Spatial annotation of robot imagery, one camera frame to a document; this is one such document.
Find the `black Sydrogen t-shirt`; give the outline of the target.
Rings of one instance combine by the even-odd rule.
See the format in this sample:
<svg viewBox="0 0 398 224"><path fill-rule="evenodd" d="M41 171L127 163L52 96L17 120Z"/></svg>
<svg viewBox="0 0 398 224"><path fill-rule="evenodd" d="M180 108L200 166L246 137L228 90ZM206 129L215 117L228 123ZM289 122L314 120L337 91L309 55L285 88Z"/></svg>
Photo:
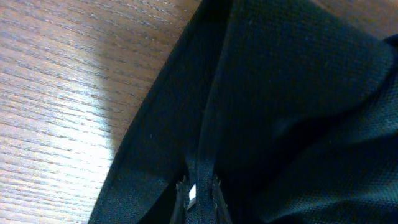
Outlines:
<svg viewBox="0 0 398 224"><path fill-rule="evenodd" d="M310 1L202 1L131 123L90 223L397 222L397 37Z"/></svg>

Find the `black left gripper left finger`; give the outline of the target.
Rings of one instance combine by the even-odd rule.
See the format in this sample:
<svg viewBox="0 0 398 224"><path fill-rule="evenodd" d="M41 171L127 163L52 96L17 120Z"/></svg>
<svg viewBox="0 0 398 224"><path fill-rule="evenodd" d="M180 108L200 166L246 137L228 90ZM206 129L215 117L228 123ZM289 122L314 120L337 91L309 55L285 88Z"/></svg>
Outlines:
<svg viewBox="0 0 398 224"><path fill-rule="evenodd" d="M190 203L189 181L184 176L176 184L177 196L169 224L186 224L187 210Z"/></svg>

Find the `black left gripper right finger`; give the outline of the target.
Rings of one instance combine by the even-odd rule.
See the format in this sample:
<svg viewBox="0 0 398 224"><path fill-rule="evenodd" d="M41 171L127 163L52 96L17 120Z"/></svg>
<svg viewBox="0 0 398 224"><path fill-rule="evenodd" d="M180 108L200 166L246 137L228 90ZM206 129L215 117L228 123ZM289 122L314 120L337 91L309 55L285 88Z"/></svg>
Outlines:
<svg viewBox="0 0 398 224"><path fill-rule="evenodd" d="M232 224L228 206L221 191L221 182L217 175L213 176L213 205L216 224Z"/></svg>

